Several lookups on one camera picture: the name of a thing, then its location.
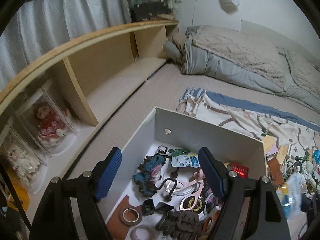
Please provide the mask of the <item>medicine sachet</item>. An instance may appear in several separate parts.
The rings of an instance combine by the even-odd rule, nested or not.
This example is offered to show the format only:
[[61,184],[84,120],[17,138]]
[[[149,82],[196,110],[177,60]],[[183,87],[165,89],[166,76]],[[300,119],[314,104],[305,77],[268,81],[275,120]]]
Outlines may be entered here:
[[287,220],[301,212],[303,187],[306,179],[301,173],[293,173],[279,189],[276,194]]
[[199,158],[197,154],[186,154],[180,155],[178,157],[171,158],[172,167],[184,168],[184,167],[192,167],[199,168]]

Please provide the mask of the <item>brown tape roll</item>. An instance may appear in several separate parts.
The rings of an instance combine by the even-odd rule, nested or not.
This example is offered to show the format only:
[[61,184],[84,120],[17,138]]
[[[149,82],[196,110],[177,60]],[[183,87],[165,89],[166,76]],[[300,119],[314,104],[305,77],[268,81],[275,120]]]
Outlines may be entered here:
[[136,226],[142,221],[142,213],[137,207],[128,205],[121,209],[119,219],[127,226]]

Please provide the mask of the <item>red cigarette box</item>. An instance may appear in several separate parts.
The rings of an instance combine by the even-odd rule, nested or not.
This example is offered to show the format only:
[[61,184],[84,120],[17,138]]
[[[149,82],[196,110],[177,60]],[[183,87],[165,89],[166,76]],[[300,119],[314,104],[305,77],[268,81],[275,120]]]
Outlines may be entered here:
[[248,178],[249,168],[247,166],[238,163],[230,163],[227,167],[229,170],[235,171],[242,178]]

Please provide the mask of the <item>green clothes peg with loop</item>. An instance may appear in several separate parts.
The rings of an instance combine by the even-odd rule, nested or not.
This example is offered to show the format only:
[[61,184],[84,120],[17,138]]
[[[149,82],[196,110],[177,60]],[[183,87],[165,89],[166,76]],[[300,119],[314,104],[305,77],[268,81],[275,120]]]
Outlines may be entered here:
[[188,149],[182,149],[182,148],[170,148],[168,150],[168,153],[171,157],[178,157],[180,155],[186,155],[189,154],[190,151]]

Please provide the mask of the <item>grey folded duvet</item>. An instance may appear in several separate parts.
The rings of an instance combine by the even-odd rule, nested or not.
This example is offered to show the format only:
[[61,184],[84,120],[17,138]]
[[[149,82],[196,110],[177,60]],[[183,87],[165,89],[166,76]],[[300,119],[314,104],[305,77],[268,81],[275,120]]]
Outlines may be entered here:
[[184,74],[289,98],[319,112],[319,64],[263,36],[201,25],[173,34],[163,49]]

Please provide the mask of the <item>pink tape roll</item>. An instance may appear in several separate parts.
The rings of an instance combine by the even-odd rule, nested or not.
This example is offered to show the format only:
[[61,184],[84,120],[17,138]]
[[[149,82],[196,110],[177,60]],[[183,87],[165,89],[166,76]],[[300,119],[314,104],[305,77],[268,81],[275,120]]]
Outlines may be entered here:
[[156,239],[155,231],[146,225],[134,228],[130,233],[131,240],[154,240]]

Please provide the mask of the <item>grey curtain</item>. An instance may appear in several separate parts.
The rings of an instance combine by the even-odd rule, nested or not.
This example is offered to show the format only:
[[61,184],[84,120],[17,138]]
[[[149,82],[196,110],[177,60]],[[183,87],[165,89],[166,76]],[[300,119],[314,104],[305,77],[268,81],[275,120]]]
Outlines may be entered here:
[[30,0],[1,34],[1,88],[48,51],[86,33],[131,22],[137,0]]

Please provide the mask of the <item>black hair claw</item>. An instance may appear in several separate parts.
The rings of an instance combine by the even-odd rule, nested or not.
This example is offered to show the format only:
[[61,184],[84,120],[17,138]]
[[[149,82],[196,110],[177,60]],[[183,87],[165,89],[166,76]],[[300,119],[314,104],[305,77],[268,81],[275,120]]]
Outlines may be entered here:
[[155,225],[155,229],[172,239],[199,239],[204,221],[192,211],[169,211]]

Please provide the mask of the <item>cartoon bear blanket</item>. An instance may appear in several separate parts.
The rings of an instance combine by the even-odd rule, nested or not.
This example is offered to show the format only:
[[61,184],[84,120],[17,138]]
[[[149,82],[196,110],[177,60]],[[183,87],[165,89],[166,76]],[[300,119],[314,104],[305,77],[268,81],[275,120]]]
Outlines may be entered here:
[[[177,111],[231,131],[260,140],[266,162],[276,158],[284,183],[293,173],[306,179],[302,200],[319,193],[319,125],[275,108],[214,93],[188,88]],[[292,239],[307,231],[307,213],[301,211],[288,220]]]

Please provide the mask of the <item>brown leather pouch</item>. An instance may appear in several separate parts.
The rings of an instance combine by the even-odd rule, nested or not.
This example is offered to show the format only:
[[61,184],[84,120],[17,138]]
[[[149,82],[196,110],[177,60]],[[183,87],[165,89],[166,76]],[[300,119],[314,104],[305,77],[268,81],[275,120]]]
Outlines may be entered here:
[[281,172],[281,166],[276,158],[270,159],[267,162],[270,168],[271,178],[275,186],[279,186],[284,183],[283,174]]

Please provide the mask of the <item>white shoe box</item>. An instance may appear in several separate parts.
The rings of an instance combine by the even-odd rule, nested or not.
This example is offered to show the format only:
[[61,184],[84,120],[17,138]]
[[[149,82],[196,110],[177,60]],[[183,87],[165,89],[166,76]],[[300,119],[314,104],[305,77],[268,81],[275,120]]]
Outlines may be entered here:
[[223,126],[155,108],[121,152],[121,164],[99,203],[113,239],[163,239],[155,226],[167,210],[190,211],[210,230],[219,201],[202,174],[198,152],[240,166],[239,174],[266,173],[262,143]]

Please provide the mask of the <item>wooden bedside shelf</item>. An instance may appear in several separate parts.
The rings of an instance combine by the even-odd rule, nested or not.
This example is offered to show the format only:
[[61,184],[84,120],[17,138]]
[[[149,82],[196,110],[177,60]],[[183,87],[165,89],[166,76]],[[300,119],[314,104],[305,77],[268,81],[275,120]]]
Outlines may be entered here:
[[66,42],[17,74],[1,91],[1,111],[12,107],[41,74],[47,74],[79,119],[49,165],[42,183],[63,176],[111,115],[166,63],[163,44],[177,21],[145,21],[91,32]]

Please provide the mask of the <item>red dress doll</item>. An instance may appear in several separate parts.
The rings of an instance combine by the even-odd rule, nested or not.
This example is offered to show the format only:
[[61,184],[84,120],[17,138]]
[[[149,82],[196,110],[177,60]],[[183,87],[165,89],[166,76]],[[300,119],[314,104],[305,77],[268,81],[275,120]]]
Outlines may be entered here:
[[36,105],[34,116],[37,121],[39,142],[44,147],[54,147],[68,134],[68,127],[61,116],[46,102]]

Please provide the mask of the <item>black bag on shelf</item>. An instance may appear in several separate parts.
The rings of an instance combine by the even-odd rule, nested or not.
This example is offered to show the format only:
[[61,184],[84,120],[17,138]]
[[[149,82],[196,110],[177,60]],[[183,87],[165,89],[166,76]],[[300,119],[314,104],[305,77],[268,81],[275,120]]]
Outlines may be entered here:
[[131,9],[131,18],[133,22],[174,20],[175,15],[172,9],[169,9],[162,2],[146,2],[136,4]]

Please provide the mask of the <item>white dress doll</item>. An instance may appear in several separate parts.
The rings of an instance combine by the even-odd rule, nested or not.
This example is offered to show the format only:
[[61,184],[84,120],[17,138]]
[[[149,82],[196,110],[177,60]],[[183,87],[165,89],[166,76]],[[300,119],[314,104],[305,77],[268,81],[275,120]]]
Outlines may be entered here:
[[40,161],[17,144],[8,146],[7,157],[21,183],[31,188],[33,175],[40,166]]

